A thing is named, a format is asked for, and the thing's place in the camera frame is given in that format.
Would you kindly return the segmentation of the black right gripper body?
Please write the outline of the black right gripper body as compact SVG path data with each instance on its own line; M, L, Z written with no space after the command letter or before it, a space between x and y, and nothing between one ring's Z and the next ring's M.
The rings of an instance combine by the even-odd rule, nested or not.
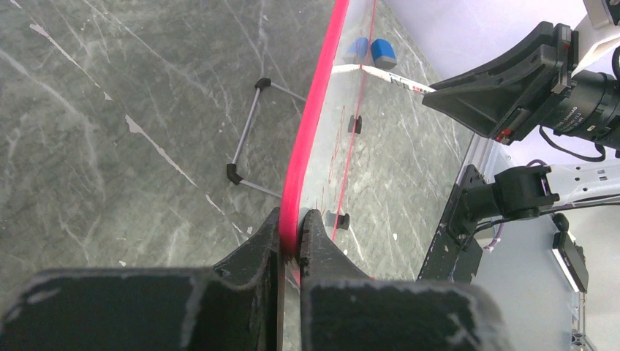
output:
M506 67L499 85L515 95L494 140L523 140L535 127L555 135L619 144L619 39L588 46L589 30L538 25L500 57Z

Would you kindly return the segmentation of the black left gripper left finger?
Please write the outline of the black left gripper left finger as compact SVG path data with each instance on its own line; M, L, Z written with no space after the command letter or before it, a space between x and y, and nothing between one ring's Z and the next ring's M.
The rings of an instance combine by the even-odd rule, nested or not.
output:
M280 350L278 220L211 267L39 272L1 318L1 348Z

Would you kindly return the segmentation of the red white marker pen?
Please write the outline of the red white marker pen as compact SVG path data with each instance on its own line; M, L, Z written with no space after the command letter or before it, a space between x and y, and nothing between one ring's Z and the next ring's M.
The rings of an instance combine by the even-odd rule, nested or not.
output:
M376 78L384 80L388 83L392 83L408 91L417 92L419 94L430 94L435 92L435 89L431 88L430 86L423 85L422 83L418 83L416 81L410 80L409 78L402 77L392 72L388 72L368 65L360 65L360 68L364 72Z

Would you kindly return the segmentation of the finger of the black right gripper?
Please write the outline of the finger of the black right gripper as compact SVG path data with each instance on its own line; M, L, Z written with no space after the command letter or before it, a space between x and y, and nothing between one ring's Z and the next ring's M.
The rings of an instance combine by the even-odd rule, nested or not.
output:
M483 137L511 139L549 97L562 92L562 25L543 21L499 57L432 89L424 106Z

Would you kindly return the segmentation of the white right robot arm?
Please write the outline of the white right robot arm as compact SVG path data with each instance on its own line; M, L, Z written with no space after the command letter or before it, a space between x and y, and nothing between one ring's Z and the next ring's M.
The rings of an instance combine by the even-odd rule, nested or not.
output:
M619 74L578 71L579 33L564 24L539 23L500 57L464 74L435 83L426 107L444 113L479 136L504 145L532 130L592 142L599 152L619 148ZM468 243L490 223L528 219L581 200L617 195L588 185L584 166L572 181L549 165L520 166L496 175L492 184L458 190L445 233Z

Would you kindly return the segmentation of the pink-framed whiteboard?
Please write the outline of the pink-framed whiteboard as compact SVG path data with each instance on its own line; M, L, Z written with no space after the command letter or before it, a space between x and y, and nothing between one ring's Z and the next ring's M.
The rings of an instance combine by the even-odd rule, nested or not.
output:
M366 73L374 29L375 1L336 1L323 38L311 87L298 127L281 197L281 247L290 257L289 270L300 285L299 246L308 212L316 214L335 240L326 213L352 214L345 192L352 146L351 115L361 116Z

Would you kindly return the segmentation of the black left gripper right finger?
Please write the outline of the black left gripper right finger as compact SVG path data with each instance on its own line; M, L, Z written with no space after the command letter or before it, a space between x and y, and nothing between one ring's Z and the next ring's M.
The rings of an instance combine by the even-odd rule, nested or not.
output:
M372 279L327 236L318 210L300 232L303 350L512 350L483 289L434 280Z

